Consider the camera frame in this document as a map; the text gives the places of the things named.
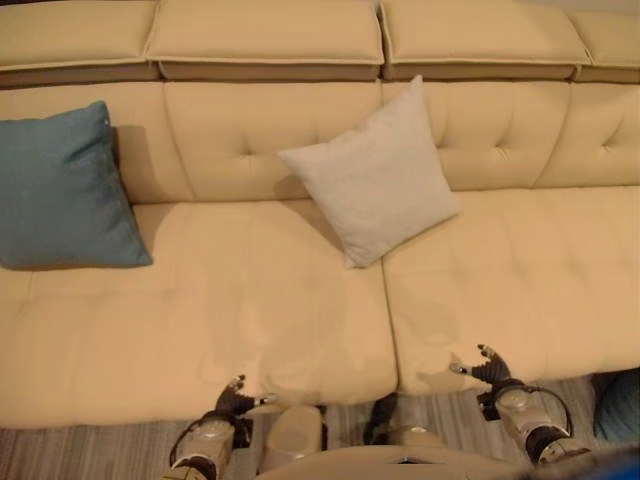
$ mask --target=blue pillow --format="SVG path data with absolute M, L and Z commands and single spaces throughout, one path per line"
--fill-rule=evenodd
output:
M 150 265 L 113 159 L 104 102 L 0 121 L 0 265 Z
M 640 369 L 620 373 L 600 400 L 595 433 L 610 442 L 640 442 Z

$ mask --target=throw pillow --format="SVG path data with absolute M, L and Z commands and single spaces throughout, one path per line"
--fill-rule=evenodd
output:
M 152 263 L 120 182 L 104 102 L 0 121 L 0 264 Z
M 354 130 L 279 153 L 341 239 L 347 266 L 366 267 L 460 211 L 429 132 L 417 76 Z

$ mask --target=seat cushion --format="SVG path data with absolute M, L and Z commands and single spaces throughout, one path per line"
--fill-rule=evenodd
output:
M 239 373 L 285 403 L 395 389 L 380 263 L 346 270 L 313 202 L 134 211 L 149 268 L 0 269 L 0 426 L 193 418 Z
M 487 344 L 524 381 L 640 363 L 640 188 L 460 192 L 463 213 L 383 260 L 411 394 L 477 383 Z

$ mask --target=gray carpet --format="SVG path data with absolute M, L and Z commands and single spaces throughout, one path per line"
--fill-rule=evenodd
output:
M 568 403 L 575 436 L 593 449 L 606 447 L 592 433 L 594 392 L 588 378 L 542 382 Z M 394 418 L 397 426 L 420 425 L 450 448 L 526 464 L 499 422 L 487 423 L 476 403 L 477 392 L 430 397 L 403 397 Z M 564 423 L 553 398 L 541 396 L 552 418 Z M 361 445 L 371 404 L 330 407 L 326 421 L 329 448 Z M 227 480 L 254 478 L 263 439 L 274 415 L 257 418 L 252 447 L 236 451 Z M 153 480 L 164 468 L 169 450 L 186 422 L 51 430 L 0 430 L 2 480 Z

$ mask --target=sofa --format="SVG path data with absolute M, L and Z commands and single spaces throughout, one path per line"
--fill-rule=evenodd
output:
M 509 0 L 0 7 L 0 120 L 104 100 L 153 265 L 0 267 L 0 426 L 187 419 L 640 364 L 638 19 Z M 364 269 L 277 152 L 422 75 L 462 213 Z

